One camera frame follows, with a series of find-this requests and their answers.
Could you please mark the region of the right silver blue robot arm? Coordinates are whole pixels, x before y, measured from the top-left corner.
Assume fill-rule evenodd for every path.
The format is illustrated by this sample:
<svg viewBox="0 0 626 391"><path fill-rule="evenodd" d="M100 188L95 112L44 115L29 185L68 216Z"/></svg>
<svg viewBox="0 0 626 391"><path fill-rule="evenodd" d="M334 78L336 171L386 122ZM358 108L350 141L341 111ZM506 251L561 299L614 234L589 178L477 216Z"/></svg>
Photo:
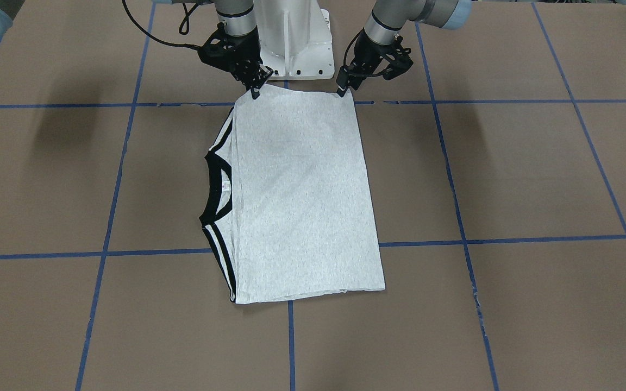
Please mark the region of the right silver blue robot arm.
<svg viewBox="0 0 626 391"><path fill-rule="evenodd" d="M203 64L228 72L241 82L252 99L258 99L259 91L274 74L261 58L253 1L181 1L184 26L189 25L197 8L210 3L215 5L219 20L217 28L201 45L168 42L155 37L136 20L127 2L121 3L132 24L150 40L167 47L196 51ZM12 27L23 5L23 1L0 1L0 37Z"/></svg>

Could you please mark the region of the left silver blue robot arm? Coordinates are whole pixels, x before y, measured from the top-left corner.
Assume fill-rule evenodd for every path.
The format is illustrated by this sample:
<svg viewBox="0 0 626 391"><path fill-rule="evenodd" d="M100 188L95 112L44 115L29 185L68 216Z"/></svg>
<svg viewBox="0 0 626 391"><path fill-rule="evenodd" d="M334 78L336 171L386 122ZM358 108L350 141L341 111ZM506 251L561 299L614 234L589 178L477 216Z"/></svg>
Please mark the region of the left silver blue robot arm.
<svg viewBox="0 0 626 391"><path fill-rule="evenodd" d="M346 47L337 79L337 94L357 91L369 78L390 81L413 66L411 49L402 45L407 22L439 29L460 29L472 10L471 1L377 1L364 27Z"/></svg>

